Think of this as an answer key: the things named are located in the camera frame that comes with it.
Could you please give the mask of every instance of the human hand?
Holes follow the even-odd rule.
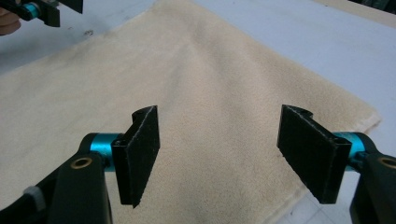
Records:
[[[0,7],[0,35],[12,34],[20,27],[20,17]]]

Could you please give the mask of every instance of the beige towel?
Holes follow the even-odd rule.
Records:
[[[121,28],[0,76],[0,206],[72,156],[92,132],[125,132],[159,106],[162,147],[141,204],[115,223],[273,223],[306,189],[276,147],[282,104],[332,131],[375,111],[217,16],[165,0]]]

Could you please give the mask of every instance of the white surface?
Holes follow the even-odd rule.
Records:
[[[0,37],[0,76],[51,55],[92,35],[123,24],[146,10],[153,0],[86,0],[84,14],[60,7],[59,29],[29,21],[14,35]],[[196,0],[279,54],[317,72],[373,105],[383,118],[370,133],[377,147],[396,156],[396,30],[310,0]],[[346,173],[335,205],[304,197],[279,223],[350,223],[348,207],[359,179]]]

